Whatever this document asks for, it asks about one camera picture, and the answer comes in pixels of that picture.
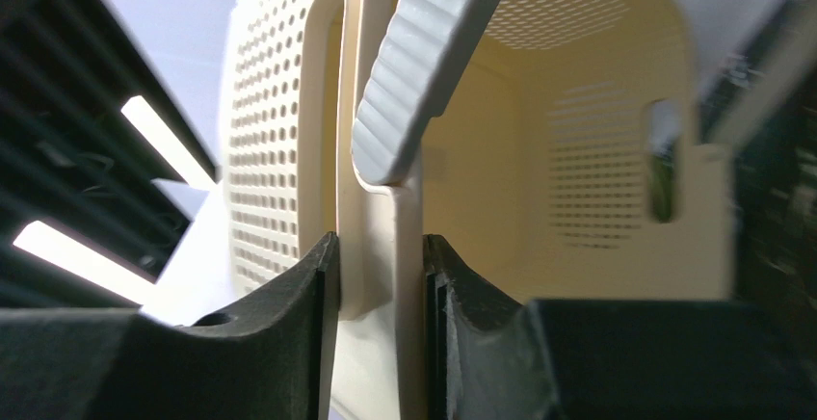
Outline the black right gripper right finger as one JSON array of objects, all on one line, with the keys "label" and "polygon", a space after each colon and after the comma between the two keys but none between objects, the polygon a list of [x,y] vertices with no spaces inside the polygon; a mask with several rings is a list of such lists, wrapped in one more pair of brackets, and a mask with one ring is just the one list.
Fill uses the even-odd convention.
[{"label": "black right gripper right finger", "polygon": [[423,238],[432,419],[812,419],[816,375],[740,302],[533,299]]}]

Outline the cream perforated plastic basket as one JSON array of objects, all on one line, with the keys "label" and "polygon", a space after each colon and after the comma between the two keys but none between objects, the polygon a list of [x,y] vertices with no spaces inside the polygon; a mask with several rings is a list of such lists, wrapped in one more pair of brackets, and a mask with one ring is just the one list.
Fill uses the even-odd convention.
[{"label": "cream perforated plastic basket", "polygon": [[512,298],[716,300],[725,177],[704,160],[694,42],[673,0],[501,0],[404,179],[352,129],[397,0],[237,0],[220,119],[230,265],[246,294],[340,241],[329,404],[427,419],[423,238]]}]

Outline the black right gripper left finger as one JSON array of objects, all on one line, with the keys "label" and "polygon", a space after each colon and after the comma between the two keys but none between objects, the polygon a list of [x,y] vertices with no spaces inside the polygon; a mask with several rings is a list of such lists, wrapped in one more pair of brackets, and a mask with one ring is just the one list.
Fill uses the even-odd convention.
[{"label": "black right gripper left finger", "polygon": [[5,419],[324,419],[340,242],[190,326],[134,309],[1,314]]}]

